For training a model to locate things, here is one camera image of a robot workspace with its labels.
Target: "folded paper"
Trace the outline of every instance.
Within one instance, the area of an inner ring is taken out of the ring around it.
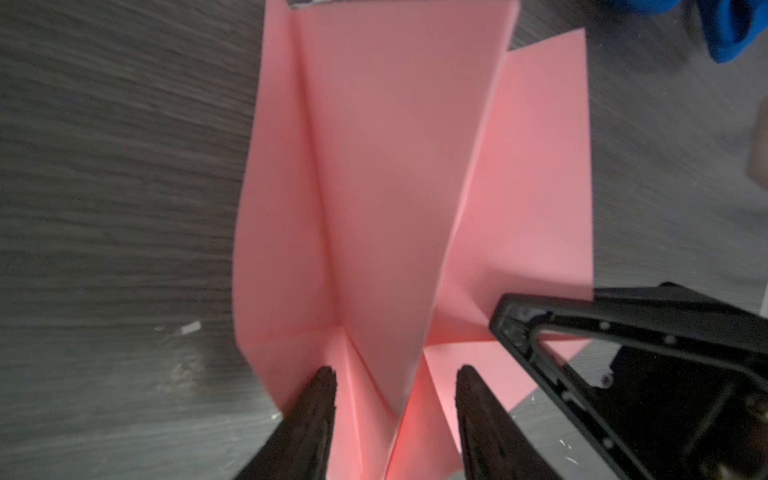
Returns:
[[[336,370],[332,480],[460,468],[458,367],[509,408],[534,387],[488,333],[501,293],[591,295],[584,34],[507,53],[518,10],[266,1],[237,342],[283,410]]]

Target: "white debris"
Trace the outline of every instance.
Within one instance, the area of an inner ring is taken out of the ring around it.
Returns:
[[[182,326],[179,329],[179,334],[181,335],[189,335],[190,333],[195,333],[199,329],[203,328],[203,324],[200,323],[200,320],[195,320],[192,323],[188,323],[187,325]]]

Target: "blue fabric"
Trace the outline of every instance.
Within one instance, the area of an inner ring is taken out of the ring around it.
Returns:
[[[608,0],[626,12],[664,13],[679,0]],[[733,60],[768,25],[768,0],[697,0],[710,56]]]

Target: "pink paper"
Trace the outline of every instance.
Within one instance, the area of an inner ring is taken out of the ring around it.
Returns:
[[[518,9],[267,0],[235,236],[237,342],[283,410],[317,368],[336,370],[333,480],[441,478],[460,465],[451,436],[414,435],[453,433],[459,362],[506,377],[488,361],[500,354],[487,330],[500,293],[591,288],[583,35],[507,55]],[[559,191],[527,198],[544,180]],[[488,355],[446,342],[485,342]],[[420,449],[436,457],[413,457]]]

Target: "gray tabletop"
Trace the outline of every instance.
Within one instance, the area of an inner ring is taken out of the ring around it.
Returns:
[[[715,65],[690,5],[524,3],[513,47],[587,28],[597,285],[757,311],[768,192],[744,170],[768,36]],[[263,2],[0,9],[0,478],[231,478],[279,421],[230,307]],[[512,414],[565,478],[611,478],[543,394]]]

